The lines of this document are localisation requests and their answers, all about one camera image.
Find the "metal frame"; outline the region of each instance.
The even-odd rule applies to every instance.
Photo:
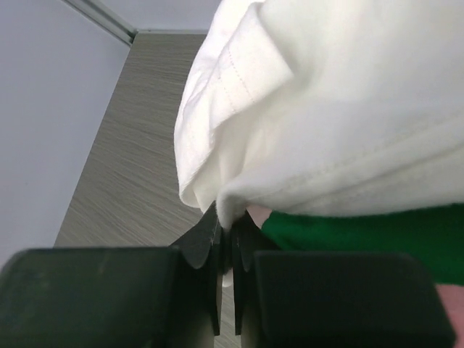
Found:
[[[114,35],[116,38],[119,38],[123,43],[129,46],[133,43],[133,40],[137,34],[137,30],[99,1],[63,1]]]

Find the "white towel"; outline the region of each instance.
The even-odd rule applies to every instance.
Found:
[[[180,196],[369,215],[464,201],[464,1],[223,0],[175,125]]]

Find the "white wall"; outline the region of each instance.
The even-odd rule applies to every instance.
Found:
[[[0,266],[54,244],[128,51],[60,0],[1,0]]]
[[[137,29],[207,30],[220,0],[101,0]]]

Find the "wooden floor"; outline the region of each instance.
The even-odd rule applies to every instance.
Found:
[[[65,221],[58,247],[166,245],[199,219],[178,198],[173,129],[203,35],[139,34]],[[239,347],[226,289],[216,347]]]

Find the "pink fabric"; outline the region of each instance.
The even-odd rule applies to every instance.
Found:
[[[272,212],[268,208],[258,206],[248,207],[247,210],[259,228],[262,227],[262,224]],[[436,289],[456,330],[457,341],[455,348],[464,348],[464,286],[437,285]]]

